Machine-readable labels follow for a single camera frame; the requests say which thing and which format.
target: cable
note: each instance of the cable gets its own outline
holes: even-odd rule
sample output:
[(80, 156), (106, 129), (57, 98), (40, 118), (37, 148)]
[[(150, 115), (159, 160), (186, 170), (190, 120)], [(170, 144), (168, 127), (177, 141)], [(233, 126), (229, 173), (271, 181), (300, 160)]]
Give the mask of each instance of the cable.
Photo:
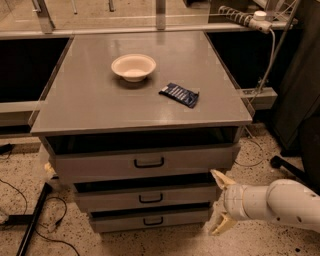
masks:
[(16, 190), (16, 191), (23, 197), (23, 199), (24, 199), (24, 201), (25, 201), (25, 203), (26, 203), (26, 207), (25, 207), (24, 212), (23, 212), (23, 215), (25, 215), (25, 214), (26, 214), (26, 211), (27, 211), (27, 209), (28, 209), (28, 201), (27, 201), (27, 198), (24, 196), (24, 194), (23, 194), (19, 189), (17, 189), (17, 188), (14, 187), (13, 185), (11, 185), (9, 182), (3, 181), (2, 179), (0, 179), (0, 182), (6, 184), (6, 185), (8, 185), (8, 186), (10, 186), (11, 188), (13, 188), (14, 190)]
[[(49, 200), (52, 200), (52, 199), (60, 200), (60, 201), (64, 204), (64, 207), (65, 207), (65, 208), (64, 208), (64, 213), (62, 214), (62, 216), (60, 217), (60, 219), (58, 219), (58, 220), (54, 223), (54, 228), (57, 228), (57, 227), (60, 225), (60, 223), (61, 223), (61, 221), (63, 220), (63, 218), (66, 216), (68, 207), (67, 207), (67, 203), (66, 203), (62, 198), (60, 198), (60, 197), (49, 197), (49, 198), (46, 199), (46, 202), (49, 201)], [(50, 231), (50, 230), (49, 230), (49, 227), (46, 227), (45, 225), (43, 225), (43, 224), (41, 224), (41, 223), (38, 223), (38, 225), (42, 226), (43, 228), (46, 228), (49, 232), (52, 232), (52, 231), (54, 230), (54, 229), (53, 229), (52, 231)], [(77, 249), (76, 249), (72, 244), (70, 244), (70, 243), (68, 243), (68, 242), (65, 242), (65, 241), (63, 241), (63, 240), (56, 240), (56, 239), (51, 239), (51, 238), (45, 237), (44, 235), (40, 234), (37, 229), (35, 229), (35, 232), (36, 232), (40, 237), (42, 237), (43, 239), (45, 239), (45, 240), (47, 240), (47, 241), (49, 241), (49, 242), (63, 243), (63, 244), (66, 244), (66, 245), (70, 246), (70, 247), (75, 251), (75, 253), (76, 253), (78, 256), (80, 255), (79, 252), (77, 251)]]
[[(261, 150), (261, 152), (263, 152), (263, 149), (262, 149), (262, 147), (259, 145), (259, 143), (255, 142), (254, 140), (249, 140), (249, 139), (247, 139), (247, 141), (250, 141), (250, 142), (254, 143), (255, 145), (257, 145), (257, 146), (259, 147), (259, 149)], [(263, 160), (264, 160), (264, 159), (261, 157), (261, 159), (260, 159), (257, 163), (254, 163), (254, 164), (251, 164), (251, 165), (240, 164), (240, 163), (238, 163), (236, 160), (235, 160), (234, 162), (235, 162), (237, 165), (240, 165), (240, 166), (243, 166), (243, 167), (254, 167), (254, 166), (257, 166), (257, 165), (261, 164)]]
[(70, 243), (68, 242), (65, 242), (63, 240), (56, 240), (56, 239), (51, 239), (51, 238), (48, 238), (48, 237), (45, 237), (43, 235), (41, 235), (37, 229), (35, 229), (35, 232), (38, 234), (38, 236), (42, 237), (43, 239), (49, 241), (49, 242), (54, 242), (54, 243), (62, 243), (62, 244), (65, 244), (65, 245), (68, 245), (69, 247), (71, 247), (75, 253), (77, 254), (77, 256), (80, 256), (79, 252), (77, 251), (77, 249)]
[[(289, 19), (288, 19), (288, 21), (287, 21), (287, 23), (286, 23), (286, 26), (285, 26), (285, 28), (284, 28), (284, 30), (283, 30), (283, 32), (282, 32), (281, 37), (280, 37), (279, 43), (278, 43), (278, 45), (277, 45), (277, 48), (276, 48), (275, 51), (274, 51), (274, 57), (273, 57), (273, 60), (272, 60), (272, 65), (273, 65), (275, 59), (276, 59), (277, 56), (278, 56), (278, 53), (279, 53), (279, 51), (280, 51), (280, 49), (281, 49), (281, 46), (282, 46), (282, 44), (283, 44), (283, 42), (284, 42), (284, 39), (286, 38), (287, 32), (288, 32), (288, 30), (289, 30), (289, 28), (290, 28), (290, 26), (291, 26), (291, 24), (292, 24), (292, 21), (293, 21), (293, 19), (294, 19), (294, 16), (296, 15), (296, 12), (297, 12), (298, 7), (300, 6), (300, 3), (302, 2), (302, 0), (295, 0), (295, 2), (296, 2), (296, 3), (295, 3), (295, 5), (294, 5), (293, 8), (292, 8), (292, 11), (291, 11), (291, 13), (290, 13)], [(260, 86), (259, 86), (259, 88), (258, 88), (258, 92), (261, 92), (262, 88), (263, 88), (263, 85), (261, 86), (261, 84), (260, 84)]]
[(67, 203), (66, 203), (62, 198), (60, 198), (60, 197), (56, 197), (56, 196), (54, 196), (54, 197), (49, 197), (49, 198), (46, 199), (46, 202), (49, 201), (49, 200), (52, 200), (52, 199), (60, 200), (60, 201), (64, 204), (64, 213), (63, 213), (62, 217), (61, 217), (60, 219), (58, 219), (58, 220), (53, 224), (53, 226), (51, 227), (50, 230), (49, 230), (49, 227), (47, 227), (47, 229), (49, 230), (49, 232), (52, 232), (54, 229), (56, 229), (56, 228), (60, 225), (60, 223), (61, 223), (61, 221), (63, 220), (64, 216), (66, 216), (66, 214), (67, 214), (67, 209), (68, 209)]
[[(14, 187), (13, 185), (11, 185), (9, 182), (3, 181), (2, 179), (0, 179), (0, 182), (6, 184), (6, 185), (8, 185), (8, 186), (10, 186), (11, 188), (13, 188), (14, 190), (16, 190), (16, 191), (23, 197), (23, 199), (24, 199), (24, 201), (25, 201), (25, 204), (26, 204), (25, 209), (24, 209), (24, 211), (23, 211), (23, 215), (25, 215), (26, 212), (27, 212), (27, 209), (28, 209), (28, 201), (27, 201), (27, 198), (24, 196), (24, 194), (23, 194), (19, 189), (17, 189), (17, 188)], [(14, 227), (14, 225), (12, 225), (12, 226), (7, 226), (7, 225), (6, 225), (6, 226), (4, 226), (4, 227), (2, 228), (2, 230), (9, 230), (9, 229), (12, 229), (13, 227)]]
[(8, 159), (10, 158), (11, 154), (12, 154), (12, 150), (13, 150), (13, 146), (12, 146), (11, 150), (9, 151), (8, 156), (7, 156), (7, 157), (4, 157), (4, 158), (0, 158), (0, 160), (8, 160)]
[(274, 31), (272, 29), (270, 29), (270, 33), (272, 35), (272, 47), (271, 47), (271, 54), (270, 54), (270, 60), (269, 60), (269, 65), (267, 68), (267, 71), (264, 74), (264, 77), (262, 78), (262, 80), (259, 83), (259, 86), (256, 88), (255, 90), (255, 95), (253, 96), (253, 98), (250, 100), (250, 104), (255, 100), (255, 98), (261, 93), (262, 88), (264, 87), (268, 74), (270, 73), (270, 70), (272, 68), (273, 65), (273, 60), (274, 60), (274, 49), (275, 49), (275, 45), (276, 45), (276, 35), (274, 33)]

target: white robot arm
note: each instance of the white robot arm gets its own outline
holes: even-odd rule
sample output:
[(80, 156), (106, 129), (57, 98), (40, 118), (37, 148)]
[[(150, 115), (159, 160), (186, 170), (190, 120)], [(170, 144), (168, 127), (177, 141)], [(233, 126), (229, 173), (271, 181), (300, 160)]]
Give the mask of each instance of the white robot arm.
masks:
[(242, 220), (265, 220), (320, 233), (320, 197), (293, 180), (276, 180), (269, 186), (237, 184), (223, 173), (213, 171), (218, 186), (225, 190), (226, 213), (210, 233), (219, 235)]

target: cabinet top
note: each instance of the cabinet top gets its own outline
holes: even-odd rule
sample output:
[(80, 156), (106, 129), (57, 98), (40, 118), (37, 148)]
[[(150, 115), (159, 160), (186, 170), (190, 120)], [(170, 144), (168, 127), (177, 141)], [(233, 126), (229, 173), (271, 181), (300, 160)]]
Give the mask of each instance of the cabinet top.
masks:
[[(111, 63), (139, 53), (157, 67), (130, 83)], [(159, 91), (170, 82), (199, 92), (193, 109)], [(201, 31), (77, 35), (31, 133), (37, 136), (239, 126), (252, 121), (206, 35)]]

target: terrazzo floor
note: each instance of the terrazzo floor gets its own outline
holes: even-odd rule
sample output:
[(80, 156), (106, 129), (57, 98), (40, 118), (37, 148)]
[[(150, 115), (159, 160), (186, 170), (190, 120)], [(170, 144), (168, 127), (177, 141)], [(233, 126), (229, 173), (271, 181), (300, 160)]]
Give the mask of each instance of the terrazzo floor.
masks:
[[(294, 179), (285, 169), (272, 169), (269, 160), (279, 155), (280, 148), (263, 123), (249, 126), (254, 138), (242, 137), (241, 150), (227, 175), (239, 183), (267, 185), (280, 178)], [(177, 255), (177, 256), (266, 256), (266, 255), (320, 255), (320, 234), (263, 221), (239, 222), (233, 229), (218, 237), (209, 236), (215, 213), (223, 210), (223, 194), (215, 203), (215, 212), (204, 226), (198, 224), (136, 230), (117, 233), (94, 233), (88, 217), (73, 201), (70, 188), (58, 181), (50, 181), (52, 173), (45, 171), (48, 155), (37, 138), (1, 138), (0, 145), (11, 143), (11, 155), (0, 160), (0, 179), (18, 188), (26, 197), (26, 213), (32, 213), (44, 182), (53, 192), (48, 196), (66, 201), (67, 213), (52, 232), (48, 227), (64, 213), (58, 199), (48, 200), (39, 219), (37, 231), (54, 240), (72, 244), (79, 255)], [(302, 168), (299, 157), (285, 158)], [(25, 201), (5, 183), (0, 183), (0, 210), (6, 214), (22, 214)], [(0, 231), (0, 255), (16, 255), (26, 226), (7, 227)], [(50, 242), (34, 233), (26, 255), (76, 255), (68, 245)]]

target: gray cabinet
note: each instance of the gray cabinet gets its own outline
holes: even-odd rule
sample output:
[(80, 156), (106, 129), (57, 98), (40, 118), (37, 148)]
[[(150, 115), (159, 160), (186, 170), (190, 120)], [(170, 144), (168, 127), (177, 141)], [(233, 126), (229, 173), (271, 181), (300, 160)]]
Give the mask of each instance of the gray cabinet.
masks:
[[(153, 57), (140, 83), (114, 75), (127, 53)], [(200, 92), (194, 109), (159, 95)], [(231, 168), (251, 116), (203, 32), (75, 36), (32, 134), (74, 189), (95, 232), (210, 219), (221, 193), (210, 169)]]

